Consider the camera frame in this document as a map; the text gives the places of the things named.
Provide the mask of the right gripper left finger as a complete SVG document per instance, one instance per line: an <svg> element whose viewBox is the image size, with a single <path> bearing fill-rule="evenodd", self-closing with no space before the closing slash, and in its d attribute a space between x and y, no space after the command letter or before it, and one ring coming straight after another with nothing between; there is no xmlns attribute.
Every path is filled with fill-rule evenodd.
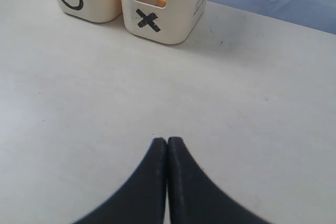
<svg viewBox="0 0 336 224"><path fill-rule="evenodd" d="M99 207L77 220L92 223L163 223L167 142L155 138L128 180Z"/></svg>

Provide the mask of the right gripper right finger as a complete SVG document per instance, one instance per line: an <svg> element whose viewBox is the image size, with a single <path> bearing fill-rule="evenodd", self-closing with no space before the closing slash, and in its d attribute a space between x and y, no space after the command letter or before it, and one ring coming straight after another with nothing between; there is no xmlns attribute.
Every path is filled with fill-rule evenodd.
<svg viewBox="0 0 336 224"><path fill-rule="evenodd" d="M167 142L167 185L171 223L268 223L218 188L180 137Z"/></svg>

